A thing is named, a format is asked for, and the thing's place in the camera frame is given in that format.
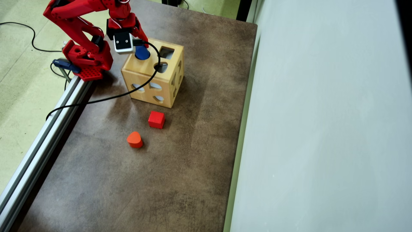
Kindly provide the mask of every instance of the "circular hole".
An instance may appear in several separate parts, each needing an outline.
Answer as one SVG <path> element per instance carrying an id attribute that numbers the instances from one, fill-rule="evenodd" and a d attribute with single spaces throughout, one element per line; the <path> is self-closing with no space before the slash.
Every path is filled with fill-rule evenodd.
<path id="1" fill-rule="evenodd" d="M 136 89 L 136 88 L 138 88 L 140 85 L 138 85 L 138 84 L 132 84 L 131 85 L 134 89 Z M 142 87 L 142 88 L 140 88 L 140 89 L 138 89 L 138 90 L 136 90 L 137 92 L 144 92 L 145 91 L 145 89 Z"/>
<path id="2" fill-rule="evenodd" d="M 145 46 L 136 46 L 134 56 L 139 60 L 147 60 L 150 57 L 150 52 Z"/>
<path id="3" fill-rule="evenodd" d="M 164 100 L 162 96 L 153 96 L 153 99 L 155 99 L 158 103 L 163 103 Z"/>
<path id="4" fill-rule="evenodd" d="M 161 87 L 159 84 L 152 83 L 152 82 L 149 83 L 149 88 L 154 89 L 154 90 L 157 90 L 157 91 L 161 91 L 161 90 L 162 90 L 162 87 Z"/>
<path id="5" fill-rule="evenodd" d="M 160 62 L 160 66 L 158 66 L 157 63 L 156 63 L 156 64 L 154 64 L 153 68 L 155 70 L 157 70 L 158 72 L 160 72 L 160 73 L 164 73 L 164 72 L 166 72 L 166 69 L 167 69 L 167 63 L 166 62 Z"/>

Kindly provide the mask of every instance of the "shape sorter hole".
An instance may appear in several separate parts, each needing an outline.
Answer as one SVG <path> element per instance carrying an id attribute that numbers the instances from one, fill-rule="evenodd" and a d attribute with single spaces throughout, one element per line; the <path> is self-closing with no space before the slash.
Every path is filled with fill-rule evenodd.
<path id="1" fill-rule="evenodd" d="M 138 84 L 132 84 L 131 86 L 133 87 L 133 89 L 136 89 L 136 88 L 138 88 L 140 85 L 138 85 Z M 145 92 L 145 89 L 142 87 L 142 88 L 136 90 L 136 92 Z"/>
<path id="2" fill-rule="evenodd" d="M 172 86 L 175 86 L 175 80 L 176 80 L 176 73 L 175 73 L 175 75 L 173 75 Z"/>
<path id="3" fill-rule="evenodd" d="M 150 88 L 150 89 L 157 90 L 157 91 L 161 91 L 161 90 L 162 90 L 162 87 L 161 87 L 159 84 L 152 83 L 152 82 L 149 83 L 149 88 Z"/>
<path id="4" fill-rule="evenodd" d="M 157 63 L 154 64 L 153 68 L 157 70 L 160 73 L 166 72 L 167 69 L 167 63 L 166 62 L 160 62 L 160 66 L 157 65 Z"/>
<path id="5" fill-rule="evenodd" d="M 163 103 L 164 100 L 162 96 L 153 96 L 153 99 L 155 99 L 158 103 Z"/>
<path id="6" fill-rule="evenodd" d="M 161 47 L 160 48 L 160 57 L 165 59 L 171 59 L 175 50 L 173 48 Z"/>

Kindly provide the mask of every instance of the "table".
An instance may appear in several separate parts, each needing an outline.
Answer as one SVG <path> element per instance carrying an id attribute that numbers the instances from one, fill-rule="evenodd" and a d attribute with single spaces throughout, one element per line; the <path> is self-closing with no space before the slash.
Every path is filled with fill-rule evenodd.
<path id="1" fill-rule="evenodd" d="M 173 108 L 129 97 L 88 105 L 18 231 L 221 231 L 257 26 L 133 1 L 148 37 L 185 47 Z M 126 92 L 126 55 L 90 100 Z M 162 130 L 150 128 L 163 112 Z M 144 141 L 130 148 L 127 136 Z"/>

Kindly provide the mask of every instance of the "black cable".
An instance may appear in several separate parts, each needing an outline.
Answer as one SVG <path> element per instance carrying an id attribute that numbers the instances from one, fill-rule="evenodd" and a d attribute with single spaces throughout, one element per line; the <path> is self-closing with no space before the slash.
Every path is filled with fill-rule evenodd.
<path id="1" fill-rule="evenodd" d="M 66 79 L 66 82 L 64 83 L 64 91 L 66 91 L 66 85 L 67 85 L 67 79 Z"/>
<path id="2" fill-rule="evenodd" d="M 43 50 L 43 49 L 40 49 L 40 48 L 36 48 L 35 45 L 34 45 L 34 38 L 36 37 L 36 32 L 34 31 L 34 29 L 33 29 L 31 26 L 27 26 L 27 25 L 25 25 L 25 24 L 16 23 L 16 22 L 4 22 L 4 23 L 0 23 L 0 25 L 3 25 L 3 24 L 18 24 L 18 25 L 22 25 L 22 26 L 26 26 L 26 27 L 30 28 L 30 29 L 33 31 L 33 39 L 31 40 L 31 45 L 32 45 L 32 46 L 34 47 L 34 49 L 36 49 L 36 50 L 39 50 L 39 51 L 42 51 L 42 52 L 61 52 L 61 51 L 48 51 L 48 50 Z"/>
<path id="3" fill-rule="evenodd" d="M 187 5 L 187 9 L 189 9 L 189 4 L 188 4 L 185 0 L 183 0 L 183 2 L 185 2 L 185 3 L 186 3 L 186 5 Z"/>
<path id="4" fill-rule="evenodd" d="M 143 44 L 148 44 L 148 45 L 152 46 L 152 47 L 155 49 L 155 51 L 156 51 L 156 53 L 157 53 L 157 57 L 158 57 L 157 66 L 159 67 L 159 66 L 160 66 L 160 53 L 159 53 L 159 51 L 157 50 L 157 48 L 156 48 L 153 44 L 151 44 L 151 43 L 149 43 L 149 42 L 142 41 L 142 43 L 143 43 Z M 129 94 L 131 94 L 131 93 L 139 90 L 140 88 L 144 87 L 145 85 L 147 85 L 147 84 L 155 77 L 156 73 L 157 73 L 157 69 L 154 70 L 153 75 L 152 75 L 146 82 L 144 82 L 141 86 L 139 86 L 139 87 L 137 87 L 137 88 L 135 88 L 135 89 L 133 89 L 133 90 L 130 90 L 130 91 L 126 92 L 126 93 L 122 93 L 122 94 L 119 94 L 119 95 L 116 95 L 116 96 L 112 96 L 112 97 L 108 97 L 108 98 L 99 99 L 99 100 L 96 100 L 96 101 L 84 102 L 84 103 L 77 103 L 77 104 L 73 104 L 73 105 L 67 105 L 67 106 L 57 107 L 57 108 L 55 108 L 54 110 L 50 111 L 50 113 L 49 113 L 49 114 L 47 115 L 47 117 L 46 117 L 46 120 L 49 118 L 49 116 L 50 116 L 53 112 L 55 112 L 55 111 L 57 111 L 57 110 L 60 110 L 60 109 L 64 109 L 64 108 L 67 108 L 67 107 L 79 107 L 79 106 L 84 106 L 84 105 L 87 105 L 87 104 L 92 104 L 92 103 L 97 103 L 97 102 L 103 102 L 103 101 L 111 100 L 111 99 L 114 99 L 114 98 L 118 98 L 118 97 L 123 97 L 123 96 L 129 95 Z"/>
<path id="5" fill-rule="evenodd" d="M 54 74 L 56 74 L 56 75 L 61 76 L 61 77 L 64 78 L 63 75 L 58 74 L 57 72 L 55 72 L 55 71 L 52 69 L 52 65 L 53 65 L 53 63 L 50 64 L 50 70 L 51 70 Z"/>

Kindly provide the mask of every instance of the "wooden shape sorter box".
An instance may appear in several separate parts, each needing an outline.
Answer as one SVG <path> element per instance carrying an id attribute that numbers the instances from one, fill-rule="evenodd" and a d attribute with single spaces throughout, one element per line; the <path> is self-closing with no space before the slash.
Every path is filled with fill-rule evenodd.
<path id="1" fill-rule="evenodd" d="M 122 68 L 124 82 L 130 91 L 146 82 L 157 68 L 152 81 L 131 93 L 130 97 L 172 108 L 185 74 L 183 46 L 151 38 L 149 42 L 160 52 L 160 67 L 157 67 L 157 53 L 151 46 L 148 48 L 150 57 L 146 60 L 139 60 L 130 54 Z"/>

